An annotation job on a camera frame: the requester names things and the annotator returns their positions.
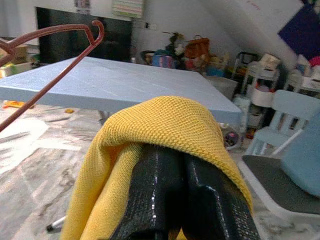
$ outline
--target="floor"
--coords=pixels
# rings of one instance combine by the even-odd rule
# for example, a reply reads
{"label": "floor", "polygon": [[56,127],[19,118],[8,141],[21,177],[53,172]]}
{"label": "floor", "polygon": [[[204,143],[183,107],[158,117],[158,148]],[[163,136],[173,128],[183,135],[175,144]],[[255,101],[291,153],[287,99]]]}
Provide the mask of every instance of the floor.
{"label": "floor", "polygon": [[[0,122],[15,109],[0,109]],[[95,110],[36,105],[0,134],[0,233],[6,240],[57,240],[45,228],[63,217],[84,155],[100,129]],[[23,132],[20,138],[1,138]],[[237,162],[250,144],[231,151]],[[264,240],[304,240],[309,225],[284,222],[254,195],[257,228]]]}

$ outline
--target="orange bag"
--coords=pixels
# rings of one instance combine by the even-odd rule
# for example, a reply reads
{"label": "orange bag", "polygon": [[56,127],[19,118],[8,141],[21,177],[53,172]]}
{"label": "orange bag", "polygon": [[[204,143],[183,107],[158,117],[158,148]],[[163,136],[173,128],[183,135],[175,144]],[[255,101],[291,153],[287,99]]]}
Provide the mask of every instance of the orange bag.
{"label": "orange bag", "polygon": [[194,38],[196,37],[200,38],[190,40],[184,49],[184,56],[188,59],[195,59],[201,57],[201,55],[209,56],[209,38],[204,38],[200,35],[195,35]]}

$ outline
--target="yellow cloth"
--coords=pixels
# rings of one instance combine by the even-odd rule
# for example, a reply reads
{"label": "yellow cloth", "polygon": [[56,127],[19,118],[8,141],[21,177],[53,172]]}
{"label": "yellow cloth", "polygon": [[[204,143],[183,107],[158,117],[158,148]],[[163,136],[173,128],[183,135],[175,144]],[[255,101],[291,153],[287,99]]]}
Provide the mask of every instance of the yellow cloth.
{"label": "yellow cloth", "polygon": [[[143,143],[197,156],[216,165],[241,190],[250,192],[224,148],[222,133],[201,104],[161,96],[112,115],[93,139],[78,174],[61,240],[107,239],[126,208],[131,172]],[[177,239],[185,239],[182,233]]]}

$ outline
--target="red wire hanger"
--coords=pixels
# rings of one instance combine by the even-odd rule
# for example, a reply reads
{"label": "red wire hanger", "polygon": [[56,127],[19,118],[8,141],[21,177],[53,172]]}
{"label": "red wire hanger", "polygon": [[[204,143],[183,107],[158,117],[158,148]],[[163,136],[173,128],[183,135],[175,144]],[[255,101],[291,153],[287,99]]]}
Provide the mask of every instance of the red wire hanger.
{"label": "red wire hanger", "polygon": [[9,126],[14,120],[16,120],[21,114],[23,114],[27,109],[29,109],[32,105],[34,105],[43,95],[45,95],[54,85],[56,85],[72,68],[74,68],[85,56],[87,56],[96,46],[98,46],[105,36],[105,30],[103,24],[98,20],[92,21],[93,26],[97,26],[99,28],[99,35],[96,39],[94,39],[92,32],[89,27],[85,24],[64,24],[57,26],[50,26],[46,28],[42,28],[20,37],[17,37],[11,41],[3,42],[0,40],[0,48],[7,52],[7,55],[0,58],[0,67],[10,62],[15,56],[15,48],[25,42],[28,42],[32,39],[36,39],[39,37],[43,37],[50,34],[55,34],[59,32],[73,31],[73,30],[84,30],[86,36],[89,40],[90,45],[82,52],[80,55],[73,60],[73,62],[67,66],[59,75],[49,82],[43,89],[41,89],[33,98],[27,101],[21,108],[15,111],[11,116],[9,116],[6,120],[4,120],[0,124],[0,132]]}

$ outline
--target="light blue table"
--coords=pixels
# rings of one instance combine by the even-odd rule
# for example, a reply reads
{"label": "light blue table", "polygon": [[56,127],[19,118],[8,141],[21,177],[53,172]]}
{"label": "light blue table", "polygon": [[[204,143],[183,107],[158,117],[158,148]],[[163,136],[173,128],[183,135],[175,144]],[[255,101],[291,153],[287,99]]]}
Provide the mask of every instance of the light blue table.
{"label": "light blue table", "polygon": [[[0,99],[27,101],[72,59],[0,79]],[[85,57],[39,104],[117,112],[157,96],[206,106],[220,123],[238,125],[241,110],[197,72]]]}

